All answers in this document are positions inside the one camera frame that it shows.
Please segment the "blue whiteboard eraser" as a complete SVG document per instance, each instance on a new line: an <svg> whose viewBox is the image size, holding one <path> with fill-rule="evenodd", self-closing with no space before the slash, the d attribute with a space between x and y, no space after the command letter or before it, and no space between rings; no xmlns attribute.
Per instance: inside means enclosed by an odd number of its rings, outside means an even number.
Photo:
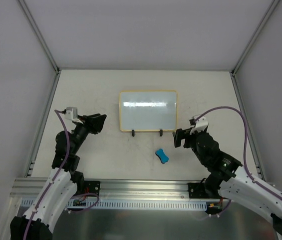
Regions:
<svg viewBox="0 0 282 240"><path fill-rule="evenodd" d="M169 157L165 154L162 148L156 150L155 155L159 158L161 164L165 164L169 161Z"/></svg>

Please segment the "yellow framed whiteboard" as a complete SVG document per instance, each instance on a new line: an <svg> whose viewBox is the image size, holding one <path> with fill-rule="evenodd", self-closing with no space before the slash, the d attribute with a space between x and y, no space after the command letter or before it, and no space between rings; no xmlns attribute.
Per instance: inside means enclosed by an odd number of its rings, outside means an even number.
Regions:
<svg viewBox="0 0 282 240"><path fill-rule="evenodd" d="M171 132L177 127L175 90L125 90L119 93L119 127L123 132Z"/></svg>

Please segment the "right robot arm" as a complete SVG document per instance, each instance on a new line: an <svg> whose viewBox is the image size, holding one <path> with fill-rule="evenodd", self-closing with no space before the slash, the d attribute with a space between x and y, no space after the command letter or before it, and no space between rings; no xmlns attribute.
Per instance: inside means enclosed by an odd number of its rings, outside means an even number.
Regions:
<svg viewBox="0 0 282 240"><path fill-rule="evenodd" d="M173 137L175 147L191 149L210 172L204 183L207 196L237 202L272 223L282 236L282 191L247 173L239 160L220 150L218 142L206 129L180 128L173 132Z"/></svg>

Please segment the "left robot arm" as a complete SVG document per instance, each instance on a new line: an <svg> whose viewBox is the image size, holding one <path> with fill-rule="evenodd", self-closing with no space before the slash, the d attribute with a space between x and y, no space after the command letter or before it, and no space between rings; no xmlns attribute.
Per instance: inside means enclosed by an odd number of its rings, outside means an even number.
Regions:
<svg viewBox="0 0 282 240"><path fill-rule="evenodd" d="M83 173L77 171L80 161L77 152L88 135L99 134L106 120L105 114L79 116L72 122L75 128L66 128L55 137L55 155L50 174L23 216L15 216L10 223L12 240L49 240L53 238L55 225L72 198L93 197L94 207L99 202L99 195L89 189Z"/></svg>

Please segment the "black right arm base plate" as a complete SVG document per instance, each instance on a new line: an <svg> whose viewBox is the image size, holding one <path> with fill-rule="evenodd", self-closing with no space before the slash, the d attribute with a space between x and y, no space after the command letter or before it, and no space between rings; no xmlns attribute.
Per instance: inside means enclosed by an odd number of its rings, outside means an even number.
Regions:
<svg viewBox="0 0 282 240"><path fill-rule="evenodd" d="M189 182L188 195L190 199L220 199L218 194L207 193L204 186L205 182Z"/></svg>

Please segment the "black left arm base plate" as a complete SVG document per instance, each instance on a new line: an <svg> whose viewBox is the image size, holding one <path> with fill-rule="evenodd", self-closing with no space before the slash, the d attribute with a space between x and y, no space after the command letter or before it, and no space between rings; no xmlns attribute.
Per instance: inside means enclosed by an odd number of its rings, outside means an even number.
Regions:
<svg viewBox="0 0 282 240"><path fill-rule="evenodd" d="M100 193L100 185L101 185L100 181L85 180L84 181L83 193L84 194L90 193L90 194L99 195L99 193Z"/></svg>

